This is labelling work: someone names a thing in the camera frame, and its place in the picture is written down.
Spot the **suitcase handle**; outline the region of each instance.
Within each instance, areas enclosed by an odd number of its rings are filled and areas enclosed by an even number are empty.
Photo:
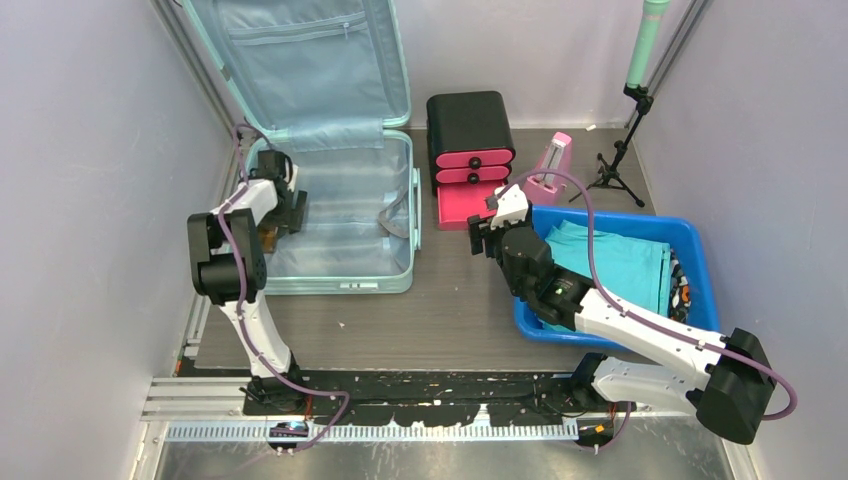
[[[421,250],[421,169],[413,168],[412,169],[412,188],[415,190],[415,201],[416,201],[416,211],[415,211],[415,229],[413,230],[413,238],[412,241],[415,245],[415,250]]]

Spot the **white wall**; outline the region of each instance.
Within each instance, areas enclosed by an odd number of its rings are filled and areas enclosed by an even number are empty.
[[[146,1],[3,2],[0,64],[0,478],[121,478],[226,131]]]
[[[494,89],[514,127],[624,123],[640,0],[396,0],[412,125],[437,93]],[[655,64],[689,0],[672,0]]]
[[[704,237],[724,330],[800,395],[755,442],[769,480],[848,469],[848,4],[815,3],[713,2],[637,134],[657,211]]]

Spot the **white robotic arm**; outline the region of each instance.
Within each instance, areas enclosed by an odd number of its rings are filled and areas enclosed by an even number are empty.
[[[232,253],[216,252],[224,238],[217,221],[221,209],[238,244],[246,270],[246,298],[242,305],[244,325],[249,341],[277,372],[288,372],[291,351],[283,343],[265,301],[267,272],[260,231],[271,235],[272,242],[284,233],[300,229],[306,192],[295,194],[297,166],[282,152],[267,151],[259,155],[259,166],[237,193],[208,213],[192,215],[188,220],[192,281],[201,295],[207,295],[221,308],[235,327],[250,359],[250,371],[260,379],[274,374],[259,361],[248,345],[239,325],[237,306],[240,280]]]
[[[727,337],[675,322],[615,292],[601,291],[592,279],[556,265],[550,246],[533,230],[531,205],[518,186],[490,208],[497,209],[491,217],[468,221],[472,253],[485,251],[497,261],[514,296],[542,321],[613,340],[659,364],[587,354],[572,375],[575,397],[584,407],[641,402],[692,413],[708,429],[734,442],[753,441],[774,380],[705,346],[730,350],[767,367],[756,336],[736,329]],[[644,322],[633,320],[628,312]]]

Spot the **open suitcase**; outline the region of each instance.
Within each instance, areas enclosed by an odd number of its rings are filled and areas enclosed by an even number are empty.
[[[298,166],[302,230],[266,255],[267,294],[398,293],[421,248],[420,173],[392,0],[186,0],[247,120]],[[257,141],[248,170],[267,150]]]

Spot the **suitcase lid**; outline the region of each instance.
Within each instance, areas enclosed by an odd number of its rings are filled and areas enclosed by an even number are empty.
[[[247,120],[266,135],[299,150],[382,146],[383,128],[409,120],[392,0],[183,3]]]

